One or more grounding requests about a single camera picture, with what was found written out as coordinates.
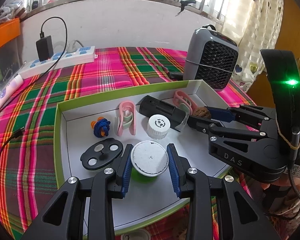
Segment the person's right hand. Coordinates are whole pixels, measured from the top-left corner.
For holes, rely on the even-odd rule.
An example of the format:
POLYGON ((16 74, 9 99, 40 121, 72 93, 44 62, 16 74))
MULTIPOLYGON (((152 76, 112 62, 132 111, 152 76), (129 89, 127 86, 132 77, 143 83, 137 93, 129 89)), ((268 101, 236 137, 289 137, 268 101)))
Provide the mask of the person's right hand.
POLYGON ((281 210, 281 214, 277 215, 275 213, 265 213, 266 216, 279 218, 281 220, 294 220, 299 216, 300 213, 300 178, 288 177, 284 174, 280 179, 276 180, 272 184, 260 183, 263 190, 267 190, 270 186, 279 186, 279 187, 290 187, 287 193, 284 195, 285 204, 287 206, 285 209, 281 210), (289 210, 298 207, 298 211, 292 215, 292 217, 286 217, 283 214, 287 213, 289 210))

